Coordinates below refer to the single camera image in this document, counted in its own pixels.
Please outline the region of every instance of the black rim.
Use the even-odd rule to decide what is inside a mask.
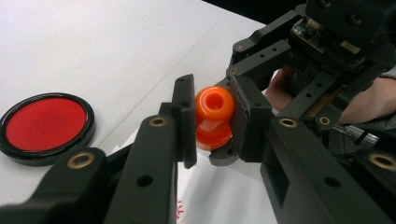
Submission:
[[[38,151],[38,152],[26,151],[24,149],[17,148],[11,145],[6,137],[6,128],[10,119],[20,109],[24,108],[25,106],[49,98],[62,98],[62,99],[71,100],[79,104],[83,108],[85,112],[85,123],[81,131],[76,135],[76,137],[69,140],[67,143],[44,151]],[[12,160],[18,163],[27,164],[27,165],[48,165],[48,164],[52,164],[59,155],[66,152],[72,147],[87,146],[88,143],[93,138],[94,131],[95,131],[95,121],[94,121],[93,110],[86,101],[75,95],[71,95],[67,93],[59,93],[59,92],[45,93],[45,94],[33,96],[31,98],[19,102],[18,104],[10,108],[8,112],[0,119],[0,149],[1,151],[3,151],[3,153],[8,155]]]

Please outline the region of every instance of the person's hand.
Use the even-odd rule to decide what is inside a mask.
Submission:
[[[265,92],[273,109],[281,111],[293,100],[288,93],[293,71],[288,67],[278,70]],[[344,110],[339,124],[363,123],[390,115],[396,111],[396,80],[391,78],[377,78],[373,85],[362,91],[352,99]]]

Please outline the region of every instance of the red disc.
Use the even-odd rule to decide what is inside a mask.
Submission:
[[[18,110],[6,127],[8,142],[31,152],[60,147],[83,129],[86,114],[81,105],[63,98],[32,102]]]

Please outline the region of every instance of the orange object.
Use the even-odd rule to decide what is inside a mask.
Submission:
[[[230,140],[233,109],[233,97],[222,87],[206,87],[198,93],[195,98],[198,148],[211,151]]]

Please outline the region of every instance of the white table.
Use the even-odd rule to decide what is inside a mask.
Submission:
[[[157,114],[161,102],[171,101],[176,78],[194,74],[196,92],[222,80],[233,43],[263,27],[199,0],[2,1],[0,24],[0,115],[40,93],[74,94],[95,113],[90,146],[106,154],[122,145],[145,117]],[[227,173],[212,183],[234,175],[262,185],[257,164],[208,166],[214,173]],[[0,205],[27,200],[48,169],[19,165],[0,153]],[[227,190],[240,191],[232,187]],[[267,219],[256,221],[276,222],[262,192],[269,211]],[[249,220],[200,216],[202,222],[191,223]]]

